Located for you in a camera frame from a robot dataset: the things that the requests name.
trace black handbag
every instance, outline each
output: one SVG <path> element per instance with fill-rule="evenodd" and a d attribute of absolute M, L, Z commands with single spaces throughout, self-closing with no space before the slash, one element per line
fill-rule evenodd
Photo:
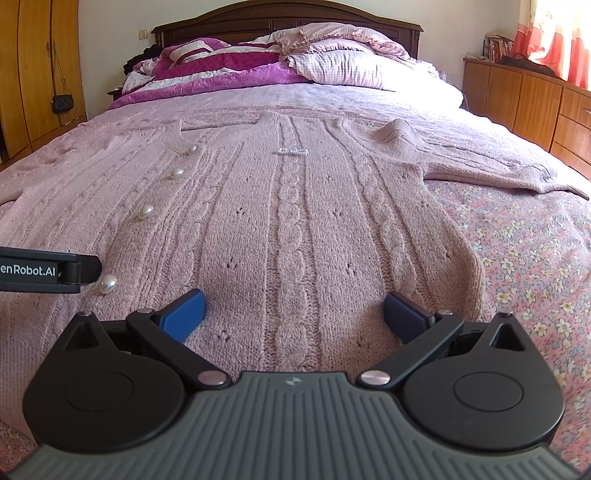
<path fill-rule="evenodd" d="M 55 41 L 53 42 L 53 52 L 56 66 L 60 71 L 64 92 L 70 92 L 70 89 L 68 88 L 68 84 L 66 82 L 66 76 L 64 75 L 64 71 L 61 69 L 60 58 L 57 56 L 57 48 Z M 51 110 L 53 111 L 53 113 L 65 113 L 69 112 L 73 108 L 74 97 L 72 96 L 72 93 L 67 93 L 65 95 L 54 95 L 53 99 L 51 100 Z"/>
<path fill-rule="evenodd" d="M 72 95 L 55 95 L 51 101 L 53 113 L 65 113 L 74 108 L 74 97 Z"/>

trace wardrobe door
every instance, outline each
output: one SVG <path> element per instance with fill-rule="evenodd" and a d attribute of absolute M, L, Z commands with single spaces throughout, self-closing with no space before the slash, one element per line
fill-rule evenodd
<path fill-rule="evenodd" d="M 491 67 L 489 65 L 481 65 L 471 61 L 466 62 L 462 92 L 466 96 L 466 110 L 474 115 L 484 115 L 490 76 Z"/>
<path fill-rule="evenodd" d="M 21 0 L 18 67 L 31 142 L 60 126 L 60 119 L 51 111 L 54 94 L 50 23 L 51 0 Z"/>
<path fill-rule="evenodd" d="M 521 72 L 493 66 L 488 79 L 485 116 L 496 124 L 505 125 L 509 132 L 515 125 L 522 77 Z"/>
<path fill-rule="evenodd" d="M 0 0 L 0 121 L 10 158 L 29 144 L 18 78 L 18 7 L 19 0 Z"/>
<path fill-rule="evenodd" d="M 86 114 L 78 48 L 78 0 L 53 0 L 51 43 L 56 94 L 69 93 L 74 97 L 74 108 L 59 115 L 61 124 L 65 125 Z"/>
<path fill-rule="evenodd" d="M 524 73 L 513 133 L 549 151 L 561 97 L 562 85 Z"/>

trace blue gripper pad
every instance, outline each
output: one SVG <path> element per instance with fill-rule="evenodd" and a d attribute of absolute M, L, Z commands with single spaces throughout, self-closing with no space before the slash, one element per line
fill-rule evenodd
<path fill-rule="evenodd" d="M 397 292 L 388 293 L 384 299 L 384 320 L 403 343 L 412 342 L 435 322 L 431 313 Z"/>
<path fill-rule="evenodd" d="M 165 309 L 158 312 L 160 328 L 180 343 L 201 325 L 205 318 L 205 294 L 198 289 L 191 290 Z"/>

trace wooden wardrobe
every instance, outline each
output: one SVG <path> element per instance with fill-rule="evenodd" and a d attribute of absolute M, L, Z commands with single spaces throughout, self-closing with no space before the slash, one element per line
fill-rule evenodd
<path fill-rule="evenodd" d="M 68 93 L 74 108 L 53 113 L 53 96 Z M 0 0 L 0 122 L 8 157 L 26 157 L 84 121 L 78 0 Z"/>

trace pink bedspread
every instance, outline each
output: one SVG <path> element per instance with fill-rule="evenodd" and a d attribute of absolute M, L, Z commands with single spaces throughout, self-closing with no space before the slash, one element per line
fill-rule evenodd
<path fill-rule="evenodd" d="M 267 105 L 285 111 L 320 108 L 327 113 L 379 124 L 405 118 L 425 138 L 507 154 L 520 149 L 546 155 L 506 129 L 464 111 L 418 108 L 408 95 L 355 87 L 292 85 L 227 90 L 127 106 L 95 118 L 0 175 L 56 161 L 85 142 L 85 130 L 99 129 L 107 143 L 117 132 L 165 121 L 173 112 L 234 105 L 248 109 Z M 591 185 L 578 174 L 582 188 Z M 510 304 L 544 354 L 564 388 L 566 413 L 552 448 L 574 466 L 591 463 L 591 210 L 589 202 L 571 193 L 501 190 L 445 181 L 428 181 L 428 188 L 462 228 L 486 268 L 491 304 Z M 0 216 L 6 207 L 0 207 Z M 33 448 L 22 434 L 0 428 L 0 469 L 13 467 Z"/>

